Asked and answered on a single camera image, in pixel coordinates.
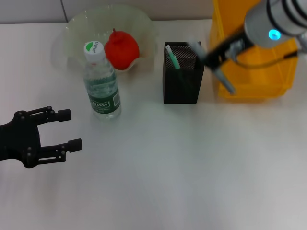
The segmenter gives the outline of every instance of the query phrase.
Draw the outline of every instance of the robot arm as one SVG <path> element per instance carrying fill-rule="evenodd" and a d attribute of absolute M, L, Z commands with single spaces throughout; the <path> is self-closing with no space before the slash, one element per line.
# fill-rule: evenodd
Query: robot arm
<path fill-rule="evenodd" d="M 66 161 L 66 152 L 82 149 L 81 139 L 56 146 L 41 147 L 38 125 L 71 120 L 71 111 L 60 110 L 56 113 L 51 106 L 33 110 L 18 111 L 11 122 L 0 126 L 0 161 L 16 159 L 26 168 L 39 164 Z"/>
<path fill-rule="evenodd" d="M 247 12 L 243 25 L 218 47 L 206 53 L 202 47 L 189 43 L 202 63 L 211 69 L 230 93 L 235 88 L 220 67 L 229 59 L 244 68 L 258 69 L 274 65 L 288 58 L 307 53 L 307 1 L 306 0 L 262 0 Z M 258 66 L 247 66 L 237 62 L 237 55 L 253 46 L 272 48 L 296 37 L 302 50 L 285 54 L 279 60 Z"/>

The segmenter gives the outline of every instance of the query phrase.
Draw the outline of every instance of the green pen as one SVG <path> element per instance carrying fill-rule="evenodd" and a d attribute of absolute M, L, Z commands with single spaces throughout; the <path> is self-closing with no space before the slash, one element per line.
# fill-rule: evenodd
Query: green pen
<path fill-rule="evenodd" d="M 170 46 L 170 45 L 167 45 L 165 48 L 166 48 L 168 57 L 169 57 L 169 59 L 171 60 L 171 62 L 173 63 L 175 69 L 180 69 L 180 65 L 179 65 L 178 59 L 177 59 L 177 57 L 173 54 L 173 51 L 172 51 L 172 49 L 171 49 L 171 46 Z"/>

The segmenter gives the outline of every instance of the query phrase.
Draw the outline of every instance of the blue light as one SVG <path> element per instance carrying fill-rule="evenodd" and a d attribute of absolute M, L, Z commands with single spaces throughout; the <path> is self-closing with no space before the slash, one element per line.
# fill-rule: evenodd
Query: blue light
<path fill-rule="evenodd" d="M 278 41 L 282 38 L 282 33 L 280 33 L 278 30 L 270 30 L 269 38 L 273 41 Z"/>

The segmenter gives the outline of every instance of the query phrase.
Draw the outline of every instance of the white wall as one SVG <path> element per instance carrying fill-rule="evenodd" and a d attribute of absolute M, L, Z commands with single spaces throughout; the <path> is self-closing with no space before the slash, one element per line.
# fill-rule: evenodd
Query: white wall
<path fill-rule="evenodd" d="M 64 21 L 60 0 L 0 0 L 0 23 Z"/>
<path fill-rule="evenodd" d="M 199 19 L 212 15 L 212 0 L 63 0 L 68 19 L 101 4 L 126 3 L 145 11 L 154 20 Z"/>
<path fill-rule="evenodd" d="M 212 0 L 63 0 L 71 19 L 101 4 L 126 3 L 144 10 L 154 20 L 209 18 Z M 64 22 L 60 0 L 0 0 L 0 23 Z"/>

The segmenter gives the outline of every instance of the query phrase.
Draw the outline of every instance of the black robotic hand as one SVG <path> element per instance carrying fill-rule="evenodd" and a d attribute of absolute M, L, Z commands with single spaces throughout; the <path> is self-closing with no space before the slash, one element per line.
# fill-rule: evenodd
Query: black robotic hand
<path fill-rule="evenodd" d="M 38 125 L 54 121 L 70 121 L 71 111 L 60 110 L 56 113 L 51 106 L 33 111 L 18 111 L 11 122 L 0 126 L 0 161 L 20 160 L 26 168 L 39 164 L 66 161 L 66 152 L 82 149 L 82 140 L 41 147 Z"/>

